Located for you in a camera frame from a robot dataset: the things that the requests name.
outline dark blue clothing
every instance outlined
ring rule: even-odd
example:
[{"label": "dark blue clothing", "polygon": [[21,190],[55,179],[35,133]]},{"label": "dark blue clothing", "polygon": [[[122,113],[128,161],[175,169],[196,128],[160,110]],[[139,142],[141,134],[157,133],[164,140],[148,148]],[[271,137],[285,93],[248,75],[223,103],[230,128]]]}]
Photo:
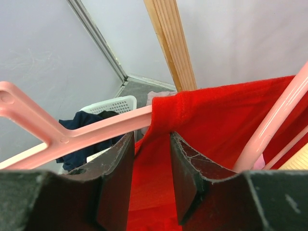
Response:
[{"label": "dark blue clothing", "polygon": [[[83,111],[79,111],[75,114],[74,119],[71,120],[59,120],[59,123],[69,129],[69,130],[75,130],[77,128],[84,127],[89,124],[93,124],[95,122],[101,121],[104,118],[100,117],[99,115],[94,115],[90,113],[86,113]],[[100,143],[91,145],[89,147],[80,149],[78,151],[75,151],[73,153],[67,154],[61,158],[56,159],[57,163],[63,163],[64,170],[71,171],[76,167],[82,166],[86,163],[87,157],[90,155],[93,155],[95,153],[98,153],[102,150],[105,150],[106,148],[111,147],[116,142],[118,142],[122,136],[118,136],[106,141],[102,141]]]}]

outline pink plastic hanger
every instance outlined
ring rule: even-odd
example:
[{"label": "pink plastic hanger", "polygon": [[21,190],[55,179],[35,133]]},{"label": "pink plastic hanger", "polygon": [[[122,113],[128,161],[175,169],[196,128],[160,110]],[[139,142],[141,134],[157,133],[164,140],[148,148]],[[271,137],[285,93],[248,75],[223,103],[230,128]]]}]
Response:
[{"label": "pink plastic hanger", "polygon": [[147,127],[152,106],[120,114],[88,126],[67,130],[9,82],[0,82],[0,116],[44,143],[0,163],[0,169],[32,169],[95,143]]},{"label": "pink plastic hanger", "polygon": [[[308,62],[294,77],[284,90],[277,102],[266,115],[260,126],[254,132],[240,157],[234,165],[234,171],[241,172],[251,169],[254,163],[260,159],[268,143],[279,127],[292,112],[297,103],[308,91]],[[275,156],[264,169],[270,169],[284,154],[286,154],[306,133],[308,126],[303,129],[289,144]]]}]

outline floor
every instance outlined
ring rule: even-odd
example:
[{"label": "floor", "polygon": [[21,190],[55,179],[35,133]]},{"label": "floor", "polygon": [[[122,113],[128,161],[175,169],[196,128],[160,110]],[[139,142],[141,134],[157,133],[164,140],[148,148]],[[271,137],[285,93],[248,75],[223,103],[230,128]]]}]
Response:
[{"label": "floor", "polygon": [[[137,108],[141,108],[146,105],[148,93],[151,91],[161,92],[161,91],[173,91],[173,90],[156,85],[130,81],[124,87],[123,91],[120,93],[119,96],[127,96],[127,95],[135,96],[137,99]],[[141,131],[138,130],[136,141],[140,140],[142,137],[143,135]]]}]

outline red towel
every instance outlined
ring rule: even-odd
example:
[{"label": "red towel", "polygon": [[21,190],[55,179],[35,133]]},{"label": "red towel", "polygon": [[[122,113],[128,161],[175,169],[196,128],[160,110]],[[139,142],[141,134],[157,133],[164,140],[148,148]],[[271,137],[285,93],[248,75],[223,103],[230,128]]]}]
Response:
[{"label": "red towel", "polygon": [[[193,148],[232,168],[245,144],[293,76],[186,91],[155,98],[152,123],[136,144],[136,160],[128,215],[129,231],[175,231],[177,214],[170,162],[170,132],[178,132]],[[305,95],[264,152],[268,163],[307,124]],[[274,168],[304,144],[305,136]]]}]

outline wooden post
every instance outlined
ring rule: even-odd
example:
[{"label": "wooden post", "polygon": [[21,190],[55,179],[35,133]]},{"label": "wooden post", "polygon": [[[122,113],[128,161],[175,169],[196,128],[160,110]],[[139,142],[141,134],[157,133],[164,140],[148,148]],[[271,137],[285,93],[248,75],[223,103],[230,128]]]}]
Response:
[{"label": "wooden post", "polygon": [[178,92],[196,90],[176,0],[144,0],[144,3]]}]

